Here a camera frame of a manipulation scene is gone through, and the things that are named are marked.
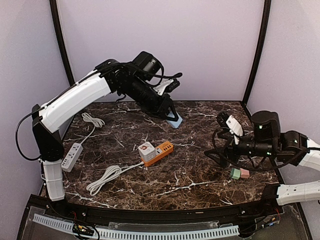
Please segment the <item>white cube socket adapter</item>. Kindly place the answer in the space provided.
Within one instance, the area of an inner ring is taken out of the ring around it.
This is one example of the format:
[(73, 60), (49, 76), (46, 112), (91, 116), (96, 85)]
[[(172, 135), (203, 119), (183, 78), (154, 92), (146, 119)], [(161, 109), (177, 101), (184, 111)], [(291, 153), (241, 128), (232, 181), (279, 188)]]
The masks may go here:
[(138, 152), (141, 159), (145, 162), (149, 162), (156, 157), (156, 149), (149, 141), (141, 144), (138, 147)]

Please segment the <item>orange power strip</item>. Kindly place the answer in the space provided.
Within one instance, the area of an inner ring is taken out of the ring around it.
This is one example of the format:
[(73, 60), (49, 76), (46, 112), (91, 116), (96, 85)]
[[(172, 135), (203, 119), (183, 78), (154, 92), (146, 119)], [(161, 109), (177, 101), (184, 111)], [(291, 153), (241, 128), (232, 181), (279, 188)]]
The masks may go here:
[(163, 159), (164, 157), (166, 157), (170, 153), (172, 153), (173, 150), (174, 150), (174, 145), (169, 141), (165, 141), (162, 144), (155, 147), (155, 153), (156, 153), (155, 158), (153, 158), (152, 160), (150, 160), (148, 162), (145, 162), (142, 160), (141, 157), (140, 158), (141, 158), (141, 161), (144, 163), (144, 165), (146, 167), (149, 167), (149, 166), (155, 164), (156, 162), (158, 162), (159, 160)]

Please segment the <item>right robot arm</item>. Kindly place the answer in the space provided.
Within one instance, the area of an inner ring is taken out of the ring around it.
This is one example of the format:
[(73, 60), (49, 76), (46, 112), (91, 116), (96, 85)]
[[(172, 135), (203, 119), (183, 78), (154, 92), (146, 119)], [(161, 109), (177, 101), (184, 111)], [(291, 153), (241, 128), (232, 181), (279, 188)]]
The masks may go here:
[[(275, 171), (287, 165), (320, 169), (320, 146), (306, 135), (290, 130), (254, 130), (242, 136), (234, 134), (224, 146), (215, 144), (205, 156), (222, 167), (232, 164), (251, 172)], [(269, 184), (263, 199), (275, 200), (277, 205), (319, 200), (320, 182), (300, 184)]]

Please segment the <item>blue plug adapter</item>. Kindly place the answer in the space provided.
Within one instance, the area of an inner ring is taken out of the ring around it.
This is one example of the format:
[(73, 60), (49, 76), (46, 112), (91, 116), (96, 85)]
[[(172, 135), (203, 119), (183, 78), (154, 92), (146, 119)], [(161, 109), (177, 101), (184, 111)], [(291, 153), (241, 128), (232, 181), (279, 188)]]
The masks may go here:
[(167, 123), (174, 129), (177, 129), (181, 125), (182, 122), (183, 122), (183, 119), (180, 115), (178, 115), (177, 121), (167, 120)]

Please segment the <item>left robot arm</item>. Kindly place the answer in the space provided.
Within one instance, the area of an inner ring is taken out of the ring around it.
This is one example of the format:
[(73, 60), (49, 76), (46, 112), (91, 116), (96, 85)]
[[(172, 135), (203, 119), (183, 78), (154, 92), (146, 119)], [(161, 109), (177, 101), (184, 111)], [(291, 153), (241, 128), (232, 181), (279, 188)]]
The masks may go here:
[(49, 102), (36, 104), (31, 113), (32, 132), (42, 161), (48, 198), (65, 198), (62, 162), (65, 149), (60, 127), (94, 101), (117, 93), (133, 99), (147, 115), (177, 122), (179, 116), (169, 93), (179, 86), (181, 72), (165, 76), (134, 62), (108, 59)]

